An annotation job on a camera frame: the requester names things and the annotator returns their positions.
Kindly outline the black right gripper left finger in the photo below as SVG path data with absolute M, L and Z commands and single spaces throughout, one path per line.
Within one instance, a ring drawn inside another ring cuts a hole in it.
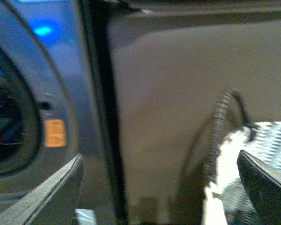
M 70 225 L 84 176 L 81 154 L 0 214 L 0 225 Z

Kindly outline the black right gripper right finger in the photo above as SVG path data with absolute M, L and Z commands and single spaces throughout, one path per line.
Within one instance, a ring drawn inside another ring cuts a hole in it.
M 237 157 L 241 183 L 265 225 L 281 225 L 281 171 L 241 150 Z

